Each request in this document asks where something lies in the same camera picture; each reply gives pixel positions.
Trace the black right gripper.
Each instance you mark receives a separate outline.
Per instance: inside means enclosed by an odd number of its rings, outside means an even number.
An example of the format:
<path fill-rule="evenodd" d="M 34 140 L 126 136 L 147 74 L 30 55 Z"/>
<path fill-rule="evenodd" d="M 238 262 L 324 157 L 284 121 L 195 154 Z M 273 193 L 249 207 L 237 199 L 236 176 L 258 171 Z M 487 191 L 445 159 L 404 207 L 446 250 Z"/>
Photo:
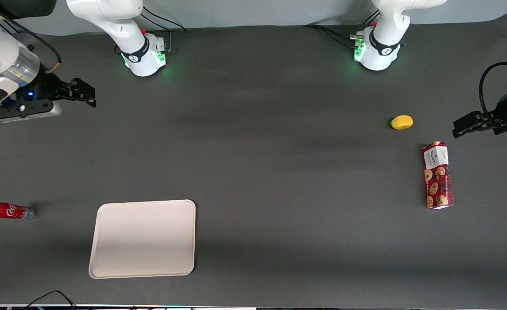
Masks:
<path fill-rule="evenodd" d="M 9 108 L 54 108 L 57 101 L 84 102 L 96 108 L 95 88 L 80 78 L 71 82 L 62 81 L 54 73 L 40 71 L 24 87 L 9 97 Z"/>

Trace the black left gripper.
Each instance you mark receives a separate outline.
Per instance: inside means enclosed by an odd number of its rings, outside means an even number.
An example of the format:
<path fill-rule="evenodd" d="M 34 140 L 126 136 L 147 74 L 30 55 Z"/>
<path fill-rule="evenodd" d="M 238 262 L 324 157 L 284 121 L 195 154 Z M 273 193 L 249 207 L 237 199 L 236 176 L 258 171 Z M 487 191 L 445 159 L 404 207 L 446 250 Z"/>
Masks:
<path fill-rule="evenodd" d="M 507 132 L 507 94 L 500 98 L 496 108 L 491 111 L 491 121 L 479 111 L 473 111 L 457 119 L 453 124 L 452 134 L 458 139 L 468 133 L 483 132 L 493 129 L 494 135 Z"/>

